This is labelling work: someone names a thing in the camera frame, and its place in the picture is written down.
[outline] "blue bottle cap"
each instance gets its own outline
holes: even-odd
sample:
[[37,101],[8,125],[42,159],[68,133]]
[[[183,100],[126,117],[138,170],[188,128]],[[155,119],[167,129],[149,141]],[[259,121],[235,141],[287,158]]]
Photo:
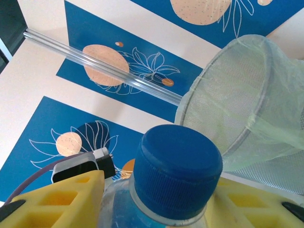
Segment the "blue bottle cap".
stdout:
[[223,169],[221,155],[207,137],[167,124],[141,140],[134,165],[139,199],[154,213],[185,220],[202,212]]

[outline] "clear plastic rod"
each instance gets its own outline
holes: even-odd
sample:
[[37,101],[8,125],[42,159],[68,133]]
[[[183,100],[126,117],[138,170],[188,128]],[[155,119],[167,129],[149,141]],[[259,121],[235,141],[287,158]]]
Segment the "clear plastic rod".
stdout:
[[35,41],[38,44],[41,44],[55,52],[66,56],[67,59],[75,63],[81,64],[83,66],[88,66],[103,74],[109,75],[118,80],[122,80],[128,85],[133,86],[136,89],[139,89],[168,103],[178,106],[181,102],[182,96],[176,93],[173,93],[159,85],[146,81],[140,77],[124,72],[110,64],[93,58],[90,55],[83,53],[82,51],[62,44],[38,32],[27,29],[24,32],[24,36],[29,40]]

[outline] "bottle neck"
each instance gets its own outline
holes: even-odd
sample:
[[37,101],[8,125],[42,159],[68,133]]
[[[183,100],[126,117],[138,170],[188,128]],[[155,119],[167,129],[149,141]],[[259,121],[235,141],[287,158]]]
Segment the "bottle neck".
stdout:
[[140,200],[140,198],[137,196],[137,193],[136,193],[136,190],[135,190],[135,185],[134,185],[133,174],[129,178],[129,191],[130,191],[130,195],[131,195],[134,203],[139,208],[139,210],[142,211],[142,213],[144,213],[146,216],[150,217],[154,221],[162,223],[166,226],[180,227],[180,226],[191,225],[191,224],[197,222],[205,214],[205,211],[206,211],[206,206],[205,206],[200,214],[198,214],[197,216],[195,216],[193,218],[186,219],[186,220],[173,220],[173,219],[162,217],[162,216],[154,213],[149,208],[147,208],[144,205],[144,203]]

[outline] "cable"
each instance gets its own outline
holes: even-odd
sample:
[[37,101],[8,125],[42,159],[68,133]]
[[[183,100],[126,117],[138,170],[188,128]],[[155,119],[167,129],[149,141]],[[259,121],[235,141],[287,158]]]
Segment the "cable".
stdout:
[[47,171],[51,170],[54,168],[54,166],[57,163],[63,162],[65,160],[74,158],[79,156],[80,154],[75,154],[69,157],[65,157],[63,159],[54,161],[53,163],[47,165],[46,167],[43,167],[42,169],[40,169],[39,171],[35,172],[33,175],[31,175],[29,178],[27,178],[25,181],[23,181],[23,183],[21,183],[14,191],[13,193],[8,197],[8,199],[5,201],[5,203],[3,205],[7,205],[11,202],[11,200],[16,197],[17,195],[19,195],[28,185],[30,185],[34,180],[36,180],[37,178],[39,178],[41,175],[43,175],[44,173],[46,173]]

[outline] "orange dot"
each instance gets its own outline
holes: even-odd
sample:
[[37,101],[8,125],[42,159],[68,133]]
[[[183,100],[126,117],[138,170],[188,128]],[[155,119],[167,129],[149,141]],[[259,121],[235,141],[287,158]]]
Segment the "orange dot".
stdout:
[[123,42],[115,42],[115,44],[116,44],[117,46],[121,47],[121,48],[124,46],[124,43],[123,43]]
[[172,79],[169,78],[164,78],[163,80],[161,80],[161,82],[165,85],[165,86],[173,86],[174,82]]
[[133,171],[134,168],[134,163],[135,163],[135,159],[129,160],[124,166],[123,166],[123,170],[124,171]]

